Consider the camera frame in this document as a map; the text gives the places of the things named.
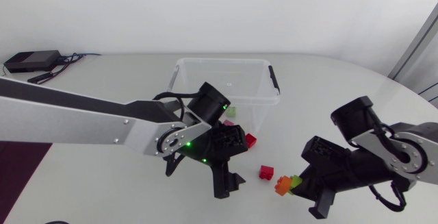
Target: green block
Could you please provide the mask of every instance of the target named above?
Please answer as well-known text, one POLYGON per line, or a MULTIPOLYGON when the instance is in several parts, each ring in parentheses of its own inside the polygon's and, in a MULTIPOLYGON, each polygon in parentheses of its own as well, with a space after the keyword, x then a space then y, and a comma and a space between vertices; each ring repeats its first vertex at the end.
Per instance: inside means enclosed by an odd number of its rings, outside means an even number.
POLYGON ((288 191, 287 193, 293 195, 292 189, 299 186, 302 183, 302 179, 297 175, 294 175, 290 178, 292 179, 292 184, 290 185, 290 191, 288 191))
POLYGON ((225 112, 225 115, 229 118, 235 117, 235 107, 228 107, 227 111, 225 112))

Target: white table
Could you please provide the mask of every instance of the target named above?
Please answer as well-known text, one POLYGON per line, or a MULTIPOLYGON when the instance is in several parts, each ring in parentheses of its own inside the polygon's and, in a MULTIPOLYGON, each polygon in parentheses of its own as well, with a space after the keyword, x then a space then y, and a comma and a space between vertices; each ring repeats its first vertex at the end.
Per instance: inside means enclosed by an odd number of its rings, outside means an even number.
MULTIPOLYGON (((367 69, 288 54, 88 56, 47 86, 122 103, 151 99, 166 89, 175 62, 192 56, 262 58, 274 67, 281 102, 270 109, 257 144, 229 163, 247 181, 240 190, 215 199, 210 169, 190 159, 166 177, 163 160, 127 147, 53 145, 6 223, 436 223, 438 186, 422 182, 405 194, 404 212, 391 212, 360 188, 338 193, 322 221, 307 211, 313 202, 274 191, 280 176, 305 169, 300 154, 312 136, 348 147, 330 113, 357 97, 367 95, 388 124, 438 122, 438 110, 423 98, 367 69), (275 168, 270 182, 258 178, 262 164, 275 168)), ((389 183, 377 188, 395 201, 389 183)))

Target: transparent plastic box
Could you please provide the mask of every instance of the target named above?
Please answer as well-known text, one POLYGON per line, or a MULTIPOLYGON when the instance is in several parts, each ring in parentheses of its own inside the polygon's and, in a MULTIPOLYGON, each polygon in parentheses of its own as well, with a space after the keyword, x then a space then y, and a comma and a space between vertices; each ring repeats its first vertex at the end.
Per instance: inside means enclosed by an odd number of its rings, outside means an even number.
POLYGON ((177 62, 168 91, 195 93, 204 82, 235 107, 234 117, 225 112, 220 120, 240 125, 252 135, 257 135, 270 106, 280 101, 274 70, 267 60, 183 58, 177 62))

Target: black cable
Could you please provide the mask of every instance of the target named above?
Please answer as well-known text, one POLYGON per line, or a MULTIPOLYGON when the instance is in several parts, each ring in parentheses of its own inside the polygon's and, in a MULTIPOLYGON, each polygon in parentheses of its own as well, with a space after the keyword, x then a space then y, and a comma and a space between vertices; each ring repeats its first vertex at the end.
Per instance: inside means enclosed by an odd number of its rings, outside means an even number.
POLYGON ((438 98, 438 96, 436 96, 436 97, 433 97, 432 99, 430 99, 430 100, 429 100, 429 102, 431 102, 431 101, 435 100, 436 98, 438 98))
POLYGON ((406 206, 406 199, 404 199, 403 193, 398 190, 398 188, 394 184, 394 182, 391 182, 391 188, 392 188, 392 191, 394 192, 395 196, 397 197, 397 199, 400 202, 399 205, 396 205, 396 204, 386 200, 384 197, 382 197, 380 195, 380 193, 378 193, 378 191, 375 189, 374 185, 370 186, 371 192, 374 194, 374 196, 376 196, 377 200, 379 200, 381 203, 383 203, 384 206, 386 206, 387 208, 389 208, 390 210, 392 210, 394 212, 401 212, 404 210, 404 207, 406 206))
POLYGON ((395 134, 394 130, 385 123, 381 123, 381 125, 388 130, 388 132, 393 136, 395 134))
POLYGON ((49 80, 52 80, 54 77, 56 77, 58 74, 60 74, 61 72, 63 72, 65 69, 67 69, 68 66, 70 66, 72 63, 75 63, 76 61, 82 59, 84 57, 84 55, 77 55, 76 53, 74 53, 71 57, 70 60, 68 62, 65 63, 65 65, 59 70, 53 73, 53 75, 41 82, 38 82, 38 84, 43 84, 49 80))
POLYGON ((182 100, 182 98, 195 98, 195 97, 200 97, 202 95, 201 92, 197 92, 197 93, 193 93, 193 94, 181 94, 181 93, 173 93, 173 92, 163 92, 161 94, 156 95, 153 100, 157 101, 163 98, 168 98, 168 97, 172 97, 172 98, 176 98, 179 102, 179 105, 181 107, 181 114, 179 115, 179 120, 182 121, 183 117, 184 117, 184 102, 182 100))
POLYGON ((48 222, 46 224, 68 224, 68 223, 65 221, 51 221, 51 222, 48 222))
POLYGON ((376 134, 376 137, 379 139, 379 141, 381 142, 382 146, 388 150, 388 152, 390 152, 391 154, 393 154, 394 156, 396 156, 400 161, 404 161, 403 155, 401 154, 401 152, 399 150, 397 150, 396 146, 390 141, 390 139, 388 137, 386 137, 386 132, 385 130, 383 130, 382 127, 386 127, 388 128, 389 126, 386 124, 382 124, 377 115, 373 112, 373 111, 369 111, 366 110, 365 112, 368 112, 368 114, 370 115, 373 124, 373 130, 374 133, 376 134))
POLYGON ((436 86, 438 83, 433 84, 431 87, 427 88, 426 90, 423 90, 422 92, 418 93, 419 95, 423 94, 424 92, 426 92, 427 90, 429 90, 430 88, 432 88, 433 86, 436 86))
POLYGON ((201 92, 193 93, 193 94, 181 94, 181 93, 173 93, 173 92, 163 92, 161 94, 156 95, 153 100, 160 100, 166 97, 179 97, 179 98, 195 98, 200 97, 202 95, 201 92))

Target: robotic arm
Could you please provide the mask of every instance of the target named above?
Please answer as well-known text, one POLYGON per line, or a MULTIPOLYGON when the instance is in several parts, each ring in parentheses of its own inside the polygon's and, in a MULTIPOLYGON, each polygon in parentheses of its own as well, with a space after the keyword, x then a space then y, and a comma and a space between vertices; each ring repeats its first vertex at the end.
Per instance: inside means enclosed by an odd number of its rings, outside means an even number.
POLYGON ((167 176, 187 156, 211 167, 214 196, 221 199, 245 182, 228 171, 228 161, 248 150, 242 128, 219 121, 229 105, 208 83, 193 94, 165 92, 154 101, 120 104, 0 78, 0 140, 126 145, 165 159, 167 176), (166 97, 177 100, 159 101, 166 97), (185 106, 183 98, 192 100, 185 106))
POLYGON ((417 180, 438 184, 438 123, 409 125, 381 123, 368 97, 360 97, 331 115, 348 144, 345 149, 318 136, 307 142, 302 157, 309 166, 300 176, 283 176, 275 186, 280 195, 290 193, 315 202, 309 211, 325 219, 335 194, 369 186, 376 198, 390 210, 404 210, 403 192, 417 180), (400 203, 384 199, 374 184, 391 181, 400 203))

